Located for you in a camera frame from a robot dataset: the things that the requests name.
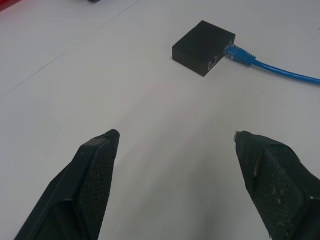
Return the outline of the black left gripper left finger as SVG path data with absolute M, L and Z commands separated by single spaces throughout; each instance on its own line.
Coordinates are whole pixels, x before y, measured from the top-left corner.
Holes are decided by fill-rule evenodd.
M 82 144 L 50 181 L 14 240 L 98 240 L 119 139 L 111 129 Z

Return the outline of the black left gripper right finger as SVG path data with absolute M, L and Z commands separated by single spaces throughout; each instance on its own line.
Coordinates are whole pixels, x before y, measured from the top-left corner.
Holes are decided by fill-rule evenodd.
M 320 179 L 284 143 L 237 131 L 246 190 L 272 240 L 320 240 Z

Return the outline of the black network switch box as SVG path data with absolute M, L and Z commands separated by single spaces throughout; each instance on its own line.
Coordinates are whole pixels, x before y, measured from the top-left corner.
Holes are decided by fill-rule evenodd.
M 236 35 L 204 20 L 172 46 L 172 59 L 204 77 L 225 55 Z

